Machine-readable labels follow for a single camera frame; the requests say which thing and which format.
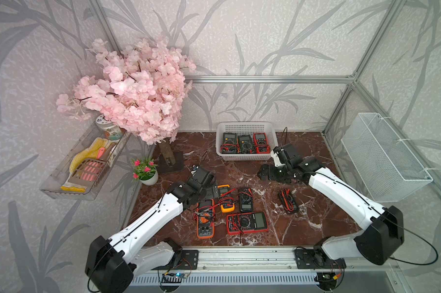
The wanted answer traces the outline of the small potted pink flowers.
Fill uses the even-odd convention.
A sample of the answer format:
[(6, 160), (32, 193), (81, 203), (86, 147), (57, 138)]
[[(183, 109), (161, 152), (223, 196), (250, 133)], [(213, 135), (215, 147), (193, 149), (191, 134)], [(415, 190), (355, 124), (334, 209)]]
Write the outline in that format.
[(146, 186), (155, 185), (158, 181), (158, 165), (151, 157), (133, 159), (133, 179), (141, 181)]

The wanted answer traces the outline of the large red multimeter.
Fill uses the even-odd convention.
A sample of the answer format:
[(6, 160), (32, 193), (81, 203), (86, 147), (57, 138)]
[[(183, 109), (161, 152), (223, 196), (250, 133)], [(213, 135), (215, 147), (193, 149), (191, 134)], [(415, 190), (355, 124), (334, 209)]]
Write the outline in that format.
[(226, 219), (227, 234), (260, 233), (269, 229), (266, 215), (263, 211), (229, 214)]

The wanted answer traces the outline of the orange multimeter left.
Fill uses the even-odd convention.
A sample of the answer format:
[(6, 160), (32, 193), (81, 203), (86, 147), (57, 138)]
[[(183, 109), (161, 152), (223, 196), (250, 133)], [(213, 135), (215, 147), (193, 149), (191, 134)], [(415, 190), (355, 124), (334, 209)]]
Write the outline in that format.
[(210, 239), (214, 236), (214, 200), (204, 200), (198, 203), (195, 211), (197, 224), (197, 237), (199, 239)]

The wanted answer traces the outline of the white perforated plastic basket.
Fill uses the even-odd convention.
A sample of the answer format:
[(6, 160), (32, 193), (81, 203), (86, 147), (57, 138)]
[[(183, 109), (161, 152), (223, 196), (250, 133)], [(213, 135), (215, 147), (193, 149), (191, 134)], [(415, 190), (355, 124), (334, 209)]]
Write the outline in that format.
[(266, 154), (222, 154), (221, 145), (224, 144), (224, 133), (234, 133), (238, 136), (252, 136), (254, 133), (265, 133), (270, 150), (278, 146), (278, 140), (273, 124), (269, 122), (221, 122), (216, 131), (216, 153), (224, 161), (268, 161), (270, 153)]

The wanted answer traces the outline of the small black multimeter centre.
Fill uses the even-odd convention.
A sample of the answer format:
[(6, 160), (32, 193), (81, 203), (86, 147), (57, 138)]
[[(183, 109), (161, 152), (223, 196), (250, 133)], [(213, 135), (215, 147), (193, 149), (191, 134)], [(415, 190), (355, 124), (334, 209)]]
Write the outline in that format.
[(241, 213), (253, 211), (253, 193), (250, 188), (240, 188), (238, 190), (239, 210)]

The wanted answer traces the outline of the small black multimeter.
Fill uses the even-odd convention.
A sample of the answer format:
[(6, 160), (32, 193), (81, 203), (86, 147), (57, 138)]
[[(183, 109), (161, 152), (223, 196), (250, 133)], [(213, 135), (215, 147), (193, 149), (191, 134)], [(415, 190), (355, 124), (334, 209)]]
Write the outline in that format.
[(250, 188), (240, 188), (238, 190), (239, 210), (241, 213), (253, 211), (253, 193)]
[(291, 194), (289, 189), (282, 189), (278, 194), (278, 198), (281, 201), (281, 204), (284, 210), (288, 214), (295, 214), (298, 212), (298, 206), (294, 196)]

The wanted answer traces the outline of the pink cherry blossom tree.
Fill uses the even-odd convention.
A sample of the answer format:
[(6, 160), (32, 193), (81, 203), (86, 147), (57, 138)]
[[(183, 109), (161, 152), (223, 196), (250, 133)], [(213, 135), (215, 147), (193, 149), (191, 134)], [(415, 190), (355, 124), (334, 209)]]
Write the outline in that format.
[(90, 50), (103, 77), (84, 76), (72, 95), (60, 94), (58, 112), (83, 121), (97, 111), (148, 145), (174, 142), (183, 100), (192, 89), (185, 72), (197, 68), (193, 60), (181, 49), (168, 47), (164, 37), (155, 42), (142, 39), (121, 54), (95, 39)]

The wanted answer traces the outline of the green multimeter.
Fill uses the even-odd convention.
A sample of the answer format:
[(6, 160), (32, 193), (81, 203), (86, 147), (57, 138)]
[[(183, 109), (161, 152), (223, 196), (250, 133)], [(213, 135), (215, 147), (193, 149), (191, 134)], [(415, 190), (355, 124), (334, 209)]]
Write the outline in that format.
[(255, 145), (250, 135), (241, 135), (237, 137), (237, 143), (239, 146), (239, 152), (241, 154), (254, 154)]
[(223, 133), (223, 141), (220, 146), (220, 152), (222, 154), (237, 154), (239, 152), (237, 134)]

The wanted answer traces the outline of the patterned round tin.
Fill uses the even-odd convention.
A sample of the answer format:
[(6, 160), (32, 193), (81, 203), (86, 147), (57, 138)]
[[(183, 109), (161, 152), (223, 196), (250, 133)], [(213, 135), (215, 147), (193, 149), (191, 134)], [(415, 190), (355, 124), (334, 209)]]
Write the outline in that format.
[(103, 114), (96, 118), (95, 123), (108, 140), (120, 140), (123, 137), (123, 131)]

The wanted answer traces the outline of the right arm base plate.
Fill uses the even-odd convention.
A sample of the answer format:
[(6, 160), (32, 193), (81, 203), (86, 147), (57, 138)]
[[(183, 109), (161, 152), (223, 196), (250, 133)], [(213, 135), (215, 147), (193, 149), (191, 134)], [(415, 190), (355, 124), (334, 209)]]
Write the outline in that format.
[(294, 256), (298, 269), (345, 269), (344, 259), (332, 260), (321, 249), (307, 249), (296, 247)]

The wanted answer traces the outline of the small black multimeter right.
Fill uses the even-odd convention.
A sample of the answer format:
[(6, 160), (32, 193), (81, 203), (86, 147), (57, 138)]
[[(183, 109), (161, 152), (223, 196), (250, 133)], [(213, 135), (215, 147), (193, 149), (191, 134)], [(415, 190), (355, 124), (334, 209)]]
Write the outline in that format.
[(284, 210), (288, 214), (295, 214), (298, 212), (298, 206), (294, 196), (291, 194), (289, 189), (282, 189), (278, 194), (278, 198), (281, 201), (281, 204)]

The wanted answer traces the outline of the pink brown grid tray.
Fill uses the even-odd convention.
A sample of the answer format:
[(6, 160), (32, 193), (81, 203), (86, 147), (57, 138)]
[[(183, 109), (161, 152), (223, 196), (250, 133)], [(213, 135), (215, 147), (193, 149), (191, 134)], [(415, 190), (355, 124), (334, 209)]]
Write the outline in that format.
[(71, 174), (69, 182), (72, 184), (91, 186), (104, 169), (106, 163), (97, 159), (85, 159)]

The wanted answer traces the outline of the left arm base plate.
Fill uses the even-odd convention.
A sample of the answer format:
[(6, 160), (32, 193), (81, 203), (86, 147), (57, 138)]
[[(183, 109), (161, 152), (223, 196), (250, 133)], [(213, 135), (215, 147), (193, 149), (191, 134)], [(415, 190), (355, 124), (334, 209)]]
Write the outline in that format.
[(196, 270), (199, 260), (199, 250), (179, 250), (176, 251), (172, 259), (165, 266), (160, 269), (181, 269), (181, 270)]

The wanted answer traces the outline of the small yellow multimeter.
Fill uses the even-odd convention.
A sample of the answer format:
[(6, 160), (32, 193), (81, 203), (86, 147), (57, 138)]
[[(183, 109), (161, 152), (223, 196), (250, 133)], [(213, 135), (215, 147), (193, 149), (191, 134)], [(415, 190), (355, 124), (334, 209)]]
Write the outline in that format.
[(235, 210), (235, 200), (233, 198), (233, 189), (228, 184), (217, 187), (219, 191), (219, 200), (217, 205), (220, 206), (222, 213), (229, 213)]

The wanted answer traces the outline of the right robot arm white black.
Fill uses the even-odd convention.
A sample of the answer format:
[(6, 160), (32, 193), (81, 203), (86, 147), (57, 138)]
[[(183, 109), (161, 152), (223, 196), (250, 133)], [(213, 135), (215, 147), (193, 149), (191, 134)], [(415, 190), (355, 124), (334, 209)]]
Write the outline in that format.
[(365, 197), (314, 157), (303, 158), (292, 144), (275, 147), (273, 164), (263, 164), (257, 176), (278, 183), (305, 183), (345, 211), (360, 227), (358, 233), (329, 237), (314, 246), (319, 261), (363, 257), (383, 265), (404, 243), (403, 214)]

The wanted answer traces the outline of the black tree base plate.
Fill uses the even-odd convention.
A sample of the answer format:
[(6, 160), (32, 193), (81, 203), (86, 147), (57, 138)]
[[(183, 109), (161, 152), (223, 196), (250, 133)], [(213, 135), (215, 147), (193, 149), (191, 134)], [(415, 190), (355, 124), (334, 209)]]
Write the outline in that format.
[(185, 167), (184, 153), (181, 151), (174, 152), (175, 164), (170, 165), (167, 163), (163, 155), (159, 155), (159, 162), (157, 170), (159, 173), (173, 173), (182, 171)]

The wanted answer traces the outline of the aluminium front rail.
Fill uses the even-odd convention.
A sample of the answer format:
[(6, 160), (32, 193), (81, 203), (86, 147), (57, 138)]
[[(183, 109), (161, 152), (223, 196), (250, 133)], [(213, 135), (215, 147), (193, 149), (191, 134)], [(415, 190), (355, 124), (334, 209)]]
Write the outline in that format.
[(242, 246), (242, 247), (188, 247), (198, 250), (195, 261), (182, 264), (176, 270), (192, 275), (196, 273), (242, 272), (340, 272), (342, 266), (299, 269), (294, 246)]

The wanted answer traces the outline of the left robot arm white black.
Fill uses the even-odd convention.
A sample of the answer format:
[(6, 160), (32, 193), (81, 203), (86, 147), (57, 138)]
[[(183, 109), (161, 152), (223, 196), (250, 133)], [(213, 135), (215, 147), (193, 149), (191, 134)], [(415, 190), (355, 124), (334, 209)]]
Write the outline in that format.
[(198, 166), (187, 181), (175, 182), (165, 194), (132, 224), (110, 238), (98, 236), (89, 247), (85, 274), (96, 293), (122, 293), (133, 278), (169, 264), (181, 247), (165, 240), (144, 245), (167, 223), (204, 199), (214, 185), (215, 174)]

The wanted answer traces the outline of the clear acrylic wall shelf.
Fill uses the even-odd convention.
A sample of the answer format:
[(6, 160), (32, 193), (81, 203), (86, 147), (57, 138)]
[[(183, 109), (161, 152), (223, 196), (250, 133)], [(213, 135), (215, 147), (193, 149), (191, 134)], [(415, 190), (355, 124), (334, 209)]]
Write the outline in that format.
[(130, 135), (124, 131), (121, 139), (109, 140), (92, 125), (39, 190), (52, 199), (88, 201), (110, 192), (110, 185), (123, 177), (117, 162)]

